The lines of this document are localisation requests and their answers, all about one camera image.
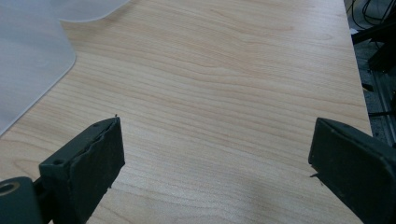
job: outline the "wooden desk surface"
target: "wooden desk surface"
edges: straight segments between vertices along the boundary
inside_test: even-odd
[[[359,223],[307,162],[317,117],[370,133],[337,1],[135,0],[63,23],[72,70],[0,138],[0,178],[121,117],[90,223]]]

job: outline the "light wood tabletop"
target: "light wood tabletop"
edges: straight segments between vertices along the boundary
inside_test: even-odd
[[[371,134],[342,0],[134,0],[63,27],[75,66],[0,138],[0,179],[121,119],[89,223],[360,223],[310,176],[317,117]]]

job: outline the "wooden table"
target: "wooden table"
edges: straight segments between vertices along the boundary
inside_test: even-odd
[[[307,162],[317,117],[370,133],[344,3],[135,0],[63,23],[72,70],[0,138],[0,178],[121,117],[90,223],[359,223]]]

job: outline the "screw hole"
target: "screw hole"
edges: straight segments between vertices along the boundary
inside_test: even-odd
[[[52,164],[54,164],[54,165],[61,165],[61,164],[63,164],[64,163],[64,160],[56,160],[56,161],[54,161]]]
[[[0,196],[7,195],[19,187],[20,187],[20,183],[18,182],[2,184],[0,185]]]

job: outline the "floor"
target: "floor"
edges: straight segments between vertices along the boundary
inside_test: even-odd
[[[351,33],[371,27],[372,25],[369,22],[378,23],[376,20],[370,20],[366,17],[368,20],[366,21],[363,18],[362,10],[368,1],[370,0],[360,1],[357,5],[353,6],[353,17],[351,11],[349,11],[348,21]],[[392,1],[370,1],[366,9],[366,16],[382,18],[390,2]],[[369,114],[390,111],[389,102],[392,98],[393,91],[396,90],[396,71],[390,70],[388,73],[382,73],[379,71],[372,71],[369,68],[368,60],[376,53],[379,47],[381,47],[381,43],[370,41],[365,41],[354,46],[361,75],[361,83],[367,85],[363,92]],[[396,146],[396,120],[394,116],[370,117],[370,123],[373,137],[390,146]]]

